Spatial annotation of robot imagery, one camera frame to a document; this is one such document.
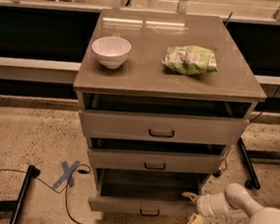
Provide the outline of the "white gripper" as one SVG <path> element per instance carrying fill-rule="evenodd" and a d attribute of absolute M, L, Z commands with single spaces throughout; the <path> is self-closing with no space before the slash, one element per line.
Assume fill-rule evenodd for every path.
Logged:
<path fill-rule="evenodd" d="M 233 210 L 233 207 L 225 198 L 223 192 L 213 194 L 206 193 L 198 196 L 196 193 L 185 191 L 181 195 L 195 202 L 196 213 L 192 213 L 186 224 L 203 224 L 203 216 L 218 216 L 220 214 L 228 214 Z"/>

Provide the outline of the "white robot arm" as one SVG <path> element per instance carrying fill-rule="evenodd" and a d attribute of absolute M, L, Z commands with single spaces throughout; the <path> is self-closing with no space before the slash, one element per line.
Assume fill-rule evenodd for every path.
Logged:
<path fill-rule="evenodd" d="M 204 219 L 214 215 L 248 217 L 247 224 L 280 224 L 278 208 L 263 207 L 239 184 L 230 184 L 220 193 L 198 195 L 192 192 L 181 194 L 194 204 L 194 212 L 186 224 L 203 224 Z"/>

